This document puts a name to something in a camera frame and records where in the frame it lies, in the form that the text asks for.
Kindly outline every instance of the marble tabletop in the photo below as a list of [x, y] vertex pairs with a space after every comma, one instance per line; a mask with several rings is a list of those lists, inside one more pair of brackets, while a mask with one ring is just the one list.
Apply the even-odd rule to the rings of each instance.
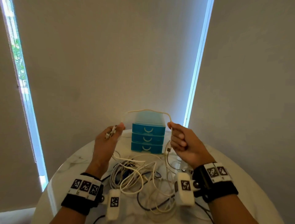
[[[171, 132], [166, 131], [164, 145], [168, 142]], [[76, 175], [84, 172], [91, 161], [92, 152], [94, 147], [94, 141], [88, 143], [72, 156], [70, 156], [63, 165], [56, 171], [52, 179], [49, 181], [48, 186], [43, 192], [40, 200], [36, 206], [36, 210], [32, 219], [32, 224], [48, 224], [60, 209], [60, 204], [67, 194], [73, 180]], [[116, 151], [118, 151], [122, 158], [127, 158], [131, 155], [142, 155], [142, 153], [136, 153], [131, 151], [131, 130], [125, 130], [122, 137], [119, 139]], [[265, 192], [256, 184], [256, 182], [236, 163], [230, 160], [216, 149], [206, 145], [207, 150], [215, 158], [216, 161], [223, 163], [231, 174], [234, 184], [239, 191], [239, 198], [252, 214], [252, 216], [261, 224], [278, 224], [283, 223], [278, 211], [274, 207], [273, 203], [267, 197]], [[156, 160], [156, 157], [144, 154], [143, 160], [151, 162]], [[110, 174], [112, 167], [117, 164], [114, 159], [111, 159], [109, 163], [109, 171], [102, 177], [106, 177]], [[164, 174], [164, 170], [158, 170], [161, 174]], [[110, 189], [109, 183], [104, 183], [104, 194]], [[208, 205], [201, 199], [196, 200], [199, 204], [208, 208]], [[86, 218], [86, 224], [92, 224], [97, 217], [106, 213], [105, 205], [98, 205], [97, 208], [90, 210], [89, 215]], [[168, 214], [163, 216], [157, 216], [157, 220], [167, 220]], [[105, 223], [105, 219], [102, 218], [97, 221], [99, 223]], [[206, 214], [197, 206], [177, 207], [173, 217], [164, 223], [210, 223]], [[153, 223], [153, 221], [147, 216], [146, 212], [140, 208], [137, 203], [136, 196], [122, 195], [120, 205], [119, 219], [113, 221], [113, 223]]]

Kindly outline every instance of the white curved handle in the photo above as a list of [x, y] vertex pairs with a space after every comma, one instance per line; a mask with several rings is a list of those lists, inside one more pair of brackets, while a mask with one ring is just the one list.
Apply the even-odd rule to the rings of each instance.
[[152, 139], [153, 139], [153, 138], [150, 138], [150, 140], [146, 140], [146, 139], [143, 137], [143, 140], [144, 140], [145, 142], [150, 142]]
[[144, 146], [142, 146], [142, 149], [145, 150], [145, 151], [148, 151], [148, 150], [150, 150], [151, 148], [152, 148], [152, 147], [149, 147], [148, 149], [145, 149]]
[[147, 131], [147, 130], [145, 129], [145, 127], [144, 127], [143, 129], [144, 129], [144, 131], [147, 132], [147, 133], [150, 133], [150, 132], [152, 132], [152, 131], [154, 130], [154, 128], [152, 128], [150, 131]]

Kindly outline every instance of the person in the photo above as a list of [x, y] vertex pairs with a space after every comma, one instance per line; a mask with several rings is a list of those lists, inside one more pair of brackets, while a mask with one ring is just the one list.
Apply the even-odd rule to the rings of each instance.
[[[169, 122], [168, 127], [172, 128], [172, 148], [193, 169], [200, 165], [215, 162], [202, 141], [191, 129], [173, 122]], [[116, 127], [116, 133], [110, 139], [105, 139], [106, 133], [110, 132], [112, 128], [108, 127], [96, 137], [92, 161], [85, 171], [99, 179], [108, 170], [109, 161], [125, 126], [120, 123]], [[210, 202], [208, 206], [215, 224], [258, 224], [236, 194], [217, 198]], [[85, 215], [70, 208], [61, 207], [50, 224], [84, 224], [85, 220]]]

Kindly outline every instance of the beige blind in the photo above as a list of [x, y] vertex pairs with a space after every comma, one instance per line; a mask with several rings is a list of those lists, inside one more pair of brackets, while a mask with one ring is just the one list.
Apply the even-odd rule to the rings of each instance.
[[126, 111], [183, 124], [207, 0], [14, 4], [49, 178]]
[[295, 219], [294, 1], [215, 1], [189, 128]]
[[41, 187], [1, 10], [0, 13], [1, 212], [34, 207]]

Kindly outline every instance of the blue drawer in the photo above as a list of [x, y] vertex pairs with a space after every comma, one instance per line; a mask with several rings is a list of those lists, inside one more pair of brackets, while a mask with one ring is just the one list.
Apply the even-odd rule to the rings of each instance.
[[153, 145], [163, 145], [164, 136], [150, 136], [145, 134], [132, 133], [132, 141], [139, 143], [150, 143]]
[[165, 135], [165, 128], [161, 126], [151, 126], [151, 125], [144, 125], [144, 124], [132, 124], [132, 132], [146, 134], [146, 135], [158, 135], [164, 136]]
[[131, 150], [137, 152], [150, 152], [153, 154], [161, 154], [163, 145], [152, 145], [152, 144], [143, 144], [137, 142], [131, 142]]

